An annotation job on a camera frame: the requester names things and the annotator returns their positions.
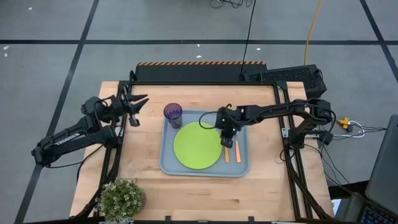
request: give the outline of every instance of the concrete floor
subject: concrete floor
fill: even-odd
[[[14,221],[27,187],[30,151],[46,135],[78,41],[43,44],[7,40],[80,40],[94,0],[3,0],[0,2],[0,216]],[[367,1],[384,40],[398,40],[398,2]],[[305,40],[316,0],[258,0],[252,40]],[[251,8],[229,4],[212,9],[207,0],[99,0],[87,40],[246,39]],[[386,127],[398,109],[398,83],[360,1],[325,0],[313,40],[363,40],[356,45],[311,45],[308,63],[322,69],[330,101],[339,118]],[[303,63],[304,45],[248,46],[247,60],[265,60],[268,68]],[[392,57],[398,46],[388,45]],[[81,117],[80,105],[97,95],[101,82],[125,80],[138,62],[241,60],[244,45],[85,45],[56,130]],[[343,133],[336,127],[334,133]],[[333,141],[327,147],[350,182],[369,178],[384,133]],[[57,164],[81,160],[83,151]],[[67,218],[75,191],[77,167],[44,169],[25,222]]]

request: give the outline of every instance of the potted plant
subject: potted plant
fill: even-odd
[[[138,187],[137,180],[116,179],[104,184],[101,197],[97,199],[97,209],[107,222],[131,220],[144,209],[146,195]]]

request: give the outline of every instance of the purple cup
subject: purple cup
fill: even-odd
[[[164,117],[175,129],[182,125],[182,107],[178,103],[169,103],[163,109]]]

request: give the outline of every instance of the round plate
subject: round plate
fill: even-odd
[[[203,127],[210,124],[201,123]],[[174,153],[177,159],[191,169],[213,165],[221,155],[220,135],[215,129],[203,129],[199,122],[185,125],[175,136]]]

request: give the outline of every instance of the orange utensil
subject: orange utensil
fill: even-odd
[[[239,151],[239,144],[238,144],[237,140],[235,140],[235,153],[236,153],[236,162],[240,163],[241,162],[241,152]]]
[[[229,163],[229,151],[227,147],[224,147],[225,149],[225,162]]]

